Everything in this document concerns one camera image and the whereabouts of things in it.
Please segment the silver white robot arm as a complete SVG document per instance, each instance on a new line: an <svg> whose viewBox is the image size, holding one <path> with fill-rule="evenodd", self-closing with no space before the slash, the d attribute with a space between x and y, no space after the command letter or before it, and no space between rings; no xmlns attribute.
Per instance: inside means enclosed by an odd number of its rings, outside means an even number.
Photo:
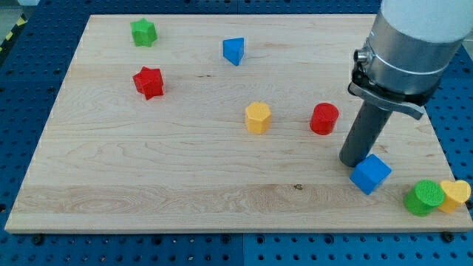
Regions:
<svg viewBox="0 0 473 266"><path fill-rule="evenodd" d="M348 90L418 120L471 31L472 0L383 0L364 46L354 52Z"/></svg>

